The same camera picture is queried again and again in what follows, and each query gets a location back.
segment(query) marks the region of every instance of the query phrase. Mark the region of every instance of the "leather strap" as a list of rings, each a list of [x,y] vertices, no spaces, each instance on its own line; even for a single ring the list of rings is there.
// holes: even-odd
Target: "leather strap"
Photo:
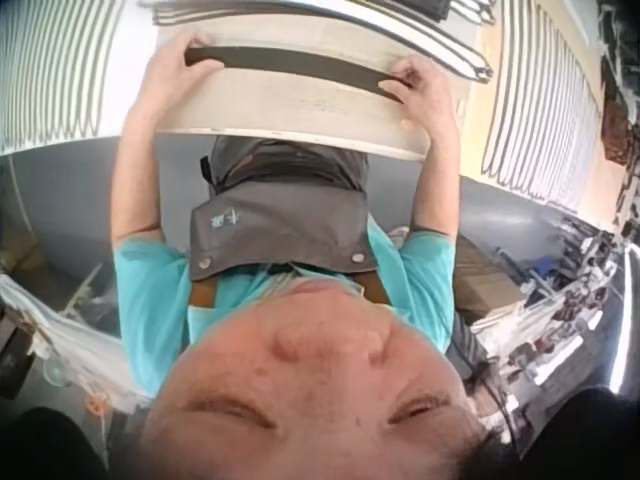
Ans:
[[[353,275],[353,281],[364,289],[364,298],[371,303],[391,305],[389,295],[387,295],[377,271],[356,273]],[[189,305],[198,308],[214,308],[217,290],[218,277],[216,276],[193,282]]]

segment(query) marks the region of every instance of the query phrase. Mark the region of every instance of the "turquoise shirt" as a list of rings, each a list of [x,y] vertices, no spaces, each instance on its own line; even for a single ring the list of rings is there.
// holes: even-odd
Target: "turquoise shirt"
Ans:
[[[453,325],[455,247],[448,238],[420,232],[397,250],[369,222],[369,241],[378,274],[402,321],[422,332],[444,352]],[[122,340],[136,381],[155,396],[183,350],[184,322],[196,343],[213,324],[254,302],[269,287],[269,265],[248,273],[222,274],[215,307],[191,307],[187,258],[162,243],[129,240],[115,254]],[[301,275],[317,272],[298,269]],[[326,273],[343,281],[344,275]]]

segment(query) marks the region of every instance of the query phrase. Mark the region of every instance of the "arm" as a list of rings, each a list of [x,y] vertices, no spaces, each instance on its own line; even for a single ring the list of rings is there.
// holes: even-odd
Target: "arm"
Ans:
[[[164,242],[160,225],[158,162],[153,151],[156,126],[207,74],[223,68],[215,60],[187,67],[184,51],[203,46],[197,33],[184,32],[159,49],[147,66],[136,103],[129,111],[118,146],[111,186],[111,244],[141,238]]]
[[[380,87],[392,93],[431,138],[413,202],[412,230],[442,233],[455,240],[460,215],[460,134],[446,76],[433,61],[411,56],[392,73],[410,87],[387,80]]]

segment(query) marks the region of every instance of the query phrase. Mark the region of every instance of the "nose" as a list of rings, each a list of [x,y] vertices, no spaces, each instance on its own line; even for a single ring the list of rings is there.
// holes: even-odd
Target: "nose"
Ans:
[[[335,296],[331,301],[363,302],[345,296]],[[366,305],[364,308],[378,307]],[[328,315],[309,312],[306,318],[291,319],[279,325],[273,336],[273,355],[289,363],[320,363],[326,367],[344,367],[348,363],[369,367],[380,365],[391,333],[391,319],[366,313],[356,317],[330,314],[339,310],[330,309]]]

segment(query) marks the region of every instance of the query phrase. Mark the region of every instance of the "gray floor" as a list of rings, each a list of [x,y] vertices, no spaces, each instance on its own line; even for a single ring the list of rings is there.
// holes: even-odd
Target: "gray floor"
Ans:
[[[162,136],[163,225],[170,243],[186,248],[189,215],[207,197],[200,157],[212,139]],[[110,262],[109,194],[117,139],[75,142],[13,156],[27,216],[51,264],[74,277]],[[371,211],[384,228],[406,224],[420,165],[371,158],[368,186]],[[15,202],[7,208],[18,218]],[[558,253],[557,211],[502,190],[462,180],[461,231],[480,248],[504,248],[514,259],[532,262]]]

